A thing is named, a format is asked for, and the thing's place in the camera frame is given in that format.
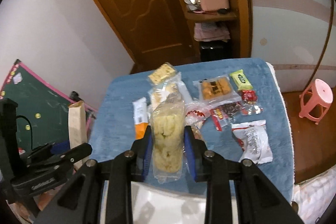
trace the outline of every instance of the green chalkboard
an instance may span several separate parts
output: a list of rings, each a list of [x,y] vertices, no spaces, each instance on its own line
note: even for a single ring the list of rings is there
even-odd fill
[[[19,60],[12,67],[0,92],[0,99],[10,98],[18,104],[16,115],[23,115],[31,123],[33,148],[45,143],[69,140],[68,106],[73,103],[61,92],[44,82]],[[17,120],[18,147],[31,150],[28,122]]]

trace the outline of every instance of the folded cloth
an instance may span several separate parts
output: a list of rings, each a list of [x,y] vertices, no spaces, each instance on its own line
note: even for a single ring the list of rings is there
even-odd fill
[[[205,42],[227,40],[230,39],[230,33],[223,21],[195,23],[194,39]]]

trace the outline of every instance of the wooden shelf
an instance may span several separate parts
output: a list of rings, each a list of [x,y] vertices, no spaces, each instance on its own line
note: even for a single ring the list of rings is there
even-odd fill
[[[229,12],[225,15],[218,13],[217,15],[209,15],[209,14],[196,14],[196,13],[184,12],[184,17],[194,22],[229,21],[237,19],[237,16],[234,12]]]

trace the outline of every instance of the plastic snack bag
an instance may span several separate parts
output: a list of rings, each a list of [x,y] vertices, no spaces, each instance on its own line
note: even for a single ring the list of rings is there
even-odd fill
[[[227,75],[194,81],[193,84],[198,88],[199,100],[212,108],[241,101],[241,97],[233,90]]]
[[[205,140],[203,139],[203,136],[201,134],[201,131],[196,126],[191,126],[191,130],[193,131],[193,134],[194,134],[196,140],[201,140],[201,141],[205,142]]]
[[[178,180],[182,174],[184,101],[170,94],[151,115],[154,138],[153,174],[159,183]]]
[[[164,63],[149,76],[149,82],[152,85],[158,85],[164,82],[167,78],[173,77],[177,73],[177,70],[169,63]]]
[[[165,89],[153,88],[151,89],[148,94],[151,99],[151,107],[154,111],[158,105],[166,100],[169,94],[178,92],[177,85],[175,83],[169,83]]]
[[[266,132],[266,120],[233,123],[231,127],[244,151],[239,162],[250,159],[255,164],[264,164],[273,160]]]
[[[258,97],[254,90],[242,90],[241,98],[243,100],[241,108],[242,115],[260,114],[263,112],[263,108],[257,103]]]
[[[151,99],[152,110],[157,108],[157,106],[164,102],[167,96],[173,92],[179,92],[182,95],[185,104],[193,102],[186,85],[181,80],[181,73],[179,72],[175,76],[166,79],[161,84],[156,85],[148,92]]]
[[[235,102],[220,106],[223,111],[228,115],[231,122],[235,122],[235,115],[241,110],[241,102]]]
[[[135,139],[142,139],[145,135],[146,128],[148,126],[147,116],[147,103],[146,98],[142,97],[139,100],[133,102],[134,108],[134,127],[135,127]]]
[[[206,120],[211,115],[211,107],[207,104],[193,101],[185,105],[185,125],[191,126],[200,121]]]
[[[224,112],[223,108],[216,107],[211,110],[211,117],[215,124],[216,130],[223,131],[223,128],[230,124],[229,116]]]
[[[230,76],[236,83],[239,90],[251,90],[253,89],[251,83],[248,81],[246,76],[244,75],[243,70],[237,70],[235,72],[230,73]]]

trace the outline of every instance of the red packaging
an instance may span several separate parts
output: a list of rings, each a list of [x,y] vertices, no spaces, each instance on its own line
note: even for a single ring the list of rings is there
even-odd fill
[[[256,102],[258,97],[254,90],[242,90],[241,98],[245,102]]]
[[[214,108],[210,112],[216,130],[223,131],[223,128],[229,123],[229,116],[223,111],[221,107]]]

